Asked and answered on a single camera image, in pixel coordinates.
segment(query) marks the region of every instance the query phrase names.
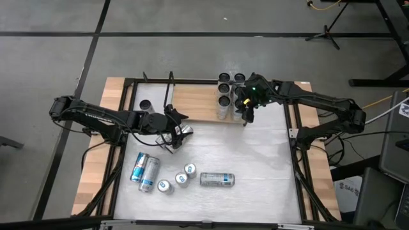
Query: yellow cable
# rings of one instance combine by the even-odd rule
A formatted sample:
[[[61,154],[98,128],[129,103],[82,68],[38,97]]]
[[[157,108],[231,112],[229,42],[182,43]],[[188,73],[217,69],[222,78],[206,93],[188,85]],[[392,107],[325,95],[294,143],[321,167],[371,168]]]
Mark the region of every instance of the yellow cable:
[[[310,4],[310,6],[311,6],[314,10],[322,11],[322,10],[327,10],[327,9],[329,9],[329,8],[331,8],[331,7],[333,7],[333,6],[335,6],[336,4],[340,3],[341,1],[342,1],[342,0],[338,0],[338,2],[332,4],[332,5],[328,6],[328,7],[322,8],[322,9],[315,7],[312,3]]]
[[[402,93],[405,93],[405,92],[407,92],[407,91],[409,91],[409,88],[408,88],[408,89],[405,89],[404,91],[402,91]],[[365,106],[363,106],[363,108],[362,108],[362,109],[369,108],[370,106],[373,106],[373,105],[379,104],[379,103],[381,103],[381,102],[383,102],[383,101],[385,101],[385,100],[391,99],[391,98],[392,98],[392,95],[387,96],[387,97],[385,97],[385,98],[382,98],[382,99],[381,99],[381,100],[379,100],[379,101],[376,101],[376,102],[371,103],[371,104],[369,104],[369,105],[365,105]]]

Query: white cable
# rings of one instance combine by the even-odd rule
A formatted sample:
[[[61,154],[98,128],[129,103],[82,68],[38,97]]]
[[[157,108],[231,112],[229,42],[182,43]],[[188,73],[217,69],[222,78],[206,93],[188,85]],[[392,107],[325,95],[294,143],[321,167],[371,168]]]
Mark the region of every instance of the white cable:
[[[399,106],[400,106],[400,105],[401,105],[403,102],[405,102],[405,101],[407,101],[407,100],[409,100],[409,97],[408,97],[408,98],[405,98],[403,101],[401,101],[401,102],[397,103],[395,106],[393,106],[393,107],[392,107],[392,108],[390,108],[389,110],[385,111],[385,112],[384,112],[384,113],[382,113],[381,115],[376,116],[376,117],[374,117],[374,118],[370,119],[369,121],[366,121],[366,122],[365,122],[365,125],[370,124],[370,123],[372,123],[372,122],[376,121],[377,119],[379,119],[379,118],[383,117],[384,115],[386,115],[386,114],[390,113],[392,110],[396,109],[396,108],[397,108],[397,107],[399,107]]]

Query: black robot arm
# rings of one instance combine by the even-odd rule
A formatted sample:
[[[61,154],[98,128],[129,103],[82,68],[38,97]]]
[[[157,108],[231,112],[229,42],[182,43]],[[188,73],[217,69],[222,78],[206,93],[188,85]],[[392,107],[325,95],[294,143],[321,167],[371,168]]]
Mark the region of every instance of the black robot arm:
[[[178,148],[183,134],[176,133],[176,127],[182,119],[188,118],[178,113],[172,105],[167,105],[164,114],[144,111],[114,111],[83,102],[73,96],[55,98],[50,109],[53,121],[75,121],[86,128],[83,130],[98,132],[109,144],[119,146],[125,141],[127,133],[141,135],[172,135],[172,145]]]
[[[303,104],[336,114],[337,119],[328,123],[313,128],[298,129],[297,146],[304,150],[308,150],[311,143],[319,137],[330,137],[339,132],[356,134],[364,131],[366,114],[352,99],[334,98],[305,91],[294,82],[279,80],[269,82],[263,76],[255,73],[245,81],[245,87],[240,92],[238,99],[243,104],[239,111],[242,112],[242,118],[248,123],[254,120],[254,109],[274,102],[278,104],[287,102],[290,105]]]

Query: white label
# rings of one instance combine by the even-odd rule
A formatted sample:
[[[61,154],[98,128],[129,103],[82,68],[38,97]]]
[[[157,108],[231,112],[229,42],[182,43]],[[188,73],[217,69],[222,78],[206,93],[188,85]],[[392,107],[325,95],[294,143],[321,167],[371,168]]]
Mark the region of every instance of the white label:
[[[409,105],[402,103],[401,107],[399,108],[399,114],[409,118]]]

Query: gray floor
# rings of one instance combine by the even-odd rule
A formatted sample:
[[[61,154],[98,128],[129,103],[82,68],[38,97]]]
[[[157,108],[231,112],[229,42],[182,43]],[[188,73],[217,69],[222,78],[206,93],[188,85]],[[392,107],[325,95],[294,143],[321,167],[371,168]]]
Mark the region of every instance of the gray floor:
[[[94,31],[104,1],[0,1],[0,31]],[[327,6],[317,1],[319,7]],[[308,9],[302,0],[112,0],[103,31],[320,32],[340,7]],[[350,4],[335,32],[387,32],[372,4]],[[220,72],[257,72],[268,79],[310,81],[317,92],[366,105],[395,89],[351,88],[354,77],[382,79],[403,64],[391,39],[100,38],[82,99],[98,104],[106,77],[215,79]],[[60,128],[48,117],[52,99],[72,94],[91,38],[0,37],[0,135],[25,143],[0,148],[0,222],[28,220]],[[373,116],[385,102],[367,110]],[[385,119],[366,127],[383,130]],[[383,135],[352,139],[363,157],[379,154]],[[364,140],[373,143],[363,145]],[[70,134],[45,218],[68,217],[89,139]],[[331,144],[330,153],[339,149]],[[347,164],[360,158],[347,144]]]

